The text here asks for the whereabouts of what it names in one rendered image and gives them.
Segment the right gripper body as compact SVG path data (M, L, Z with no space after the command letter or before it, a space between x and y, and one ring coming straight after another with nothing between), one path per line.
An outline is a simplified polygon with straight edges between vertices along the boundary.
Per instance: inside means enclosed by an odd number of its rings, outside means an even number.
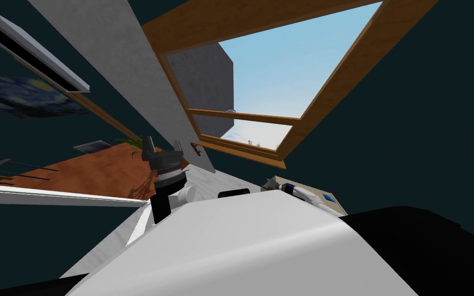
M282 189L282 185L279 184L275 177L267 178L266 183L261 186L261 191L269 191L269 190L280 190Z

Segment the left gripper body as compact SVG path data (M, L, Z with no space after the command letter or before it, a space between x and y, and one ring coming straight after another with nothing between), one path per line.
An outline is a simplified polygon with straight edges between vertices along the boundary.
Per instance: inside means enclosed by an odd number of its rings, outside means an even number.
M149 163L152 171L178 170L183 162L183 151L157 151L143 150L141 157Z

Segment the green potted plant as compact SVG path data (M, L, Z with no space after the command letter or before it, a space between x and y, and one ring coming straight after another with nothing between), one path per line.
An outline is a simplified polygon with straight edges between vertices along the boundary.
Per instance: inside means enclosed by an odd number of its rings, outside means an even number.
M121 141L123 143L129 144L131 147L135 148L135 150L131 153L131 158L134 158L135 154L141 154L143 149L142 137L139 136L136 139L133 138L119 138L117 141Z

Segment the dark flat rectangular panel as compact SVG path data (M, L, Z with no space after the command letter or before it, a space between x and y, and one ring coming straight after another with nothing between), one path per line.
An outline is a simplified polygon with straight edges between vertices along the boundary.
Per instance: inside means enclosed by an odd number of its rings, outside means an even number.
M112 146L104 141L94 141L82 145L77 145L74 146L73 148L79 152L85 153L85 154L92 154L96 152L100 152L106 149L111 148Z

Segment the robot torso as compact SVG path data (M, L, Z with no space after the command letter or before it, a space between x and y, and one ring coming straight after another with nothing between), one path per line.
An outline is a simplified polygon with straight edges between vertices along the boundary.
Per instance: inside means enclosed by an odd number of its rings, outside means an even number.
M418 296L342 219L282 191L188 203L67 296Z

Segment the grey door leaf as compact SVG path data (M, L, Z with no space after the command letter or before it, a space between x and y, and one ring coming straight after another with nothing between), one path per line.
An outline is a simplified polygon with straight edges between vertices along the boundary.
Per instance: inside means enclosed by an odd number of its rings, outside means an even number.
M186 160L215 172L127 0L28 0Z

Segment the wooden framed window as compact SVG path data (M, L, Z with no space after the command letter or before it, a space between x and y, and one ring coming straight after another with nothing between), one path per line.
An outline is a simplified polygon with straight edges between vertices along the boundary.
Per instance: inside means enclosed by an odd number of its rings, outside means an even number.
M142 26L196 135L194 146L280 169L284 159L425 16L438 0L188 0ZM380 3L301 118L190 108L168 55L267 29ZM290 126L276 150L204 135L194 115Z

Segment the blue swirling night painting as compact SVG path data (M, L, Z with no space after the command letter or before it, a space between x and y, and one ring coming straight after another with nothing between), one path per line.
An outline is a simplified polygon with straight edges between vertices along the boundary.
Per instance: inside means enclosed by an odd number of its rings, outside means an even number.
M0 111L20 119L86 115L89 110L39 79L0 75Z

